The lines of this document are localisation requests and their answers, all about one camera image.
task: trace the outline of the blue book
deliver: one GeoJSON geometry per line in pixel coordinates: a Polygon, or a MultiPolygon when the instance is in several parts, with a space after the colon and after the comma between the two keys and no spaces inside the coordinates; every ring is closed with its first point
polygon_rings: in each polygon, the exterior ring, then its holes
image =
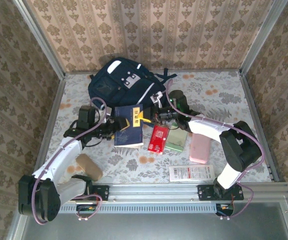
{"type": "Polygon", "coordinates": [[[130,126],[115,133],[114,146],[125,148],[139,148],[143,143],[143,124],[138,119],[138,114],[143,110],[143,106],[117,106],[115,116],[127,118],[130,126]]]}

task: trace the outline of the patterned wall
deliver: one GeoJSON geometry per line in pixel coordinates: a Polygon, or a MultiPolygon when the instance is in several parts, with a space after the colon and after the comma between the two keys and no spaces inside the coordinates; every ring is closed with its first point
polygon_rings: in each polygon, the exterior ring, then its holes
{"type": "Polygon", "coordinates": [[[59,79],[12,1],[0,1],[0,239],[35,165],[59,79]]]}
{"type": "Polygon", "coordinates": [[[288,182],[288,3],[247,77],[267,140],[288,182]]]}
{"type": "Polygon", "coordinates": [[[68,72],[112,56],[150,69],[237,69],[272,0],[27,0],[68,72]]]}

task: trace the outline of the dark blue backpack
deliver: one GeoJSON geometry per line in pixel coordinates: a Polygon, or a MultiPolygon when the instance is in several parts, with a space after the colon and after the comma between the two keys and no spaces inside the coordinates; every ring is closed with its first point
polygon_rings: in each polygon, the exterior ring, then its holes
{"type": "MultiPolygon", "coordinates": [[[[142,104],[145,109],[154,105],[151,96],[162,92],[160,102],[164,107],[168,102],[163,84],[177,76],[167,76],[167,72],[168,69],[165,68],[164,75],[153,74],[138,62],[117,57],[109,61],[95,76],[91,75],[89,96],[102,98],[110,108],[142,104]]],[[[99,101],[94,101],[94,104],[102,109],[99,101]]]]}

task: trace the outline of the floral tablecloth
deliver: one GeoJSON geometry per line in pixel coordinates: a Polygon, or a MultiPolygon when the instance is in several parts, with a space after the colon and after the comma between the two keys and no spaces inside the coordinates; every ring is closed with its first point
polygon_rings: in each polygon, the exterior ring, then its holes
{"type": "MultiPolygon", "coordinates": [[[[239,120],[247,122],[254,131],[254,124],[245,99],[245,95],[237,72],[180,72],[174,78],[172,90],[184,92],[191,109],[202,112],[206,116],[226,123],[239,120]]],[[[63,138],[63,133],[72,121],[78,117],[81,105],[89,104],[87,75],[66,75],[65,92],[62,97],[48,156],[55,151],[63,138]]],[[[101,144],[85,148],[87,154],[102,170],[103,184],[138,184],[169,182],[169,166],[192,165],[189,161],[191,134],[187,136],[183,152],[165,150],[163,155],[150,153],[147,148],[152,128],[143,127],[144,145],[141,149],[114,147],[113,140],[103,140],[101,144]]],[[[221,144],[212,141],[208,164],[214,166],[218,176],[226,165],[221,144]]],[[[75,160],[67,168],[60,182],[66,182],[74,174],[84,174],[75,160]]],[[[251,170],[242,182],[269,182],[270,177],[265,164],[251,170]]]]}

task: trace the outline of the green package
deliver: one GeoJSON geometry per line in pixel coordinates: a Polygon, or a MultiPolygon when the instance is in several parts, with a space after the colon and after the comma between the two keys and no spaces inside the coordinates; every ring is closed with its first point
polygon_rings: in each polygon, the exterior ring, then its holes
{"type": "Polygon", "coordinates": [[[171,150],[182,152],[184,150],[187,132],[178,128],[177,123],[173,123],[169,131],[165,147],[171,150]]]}

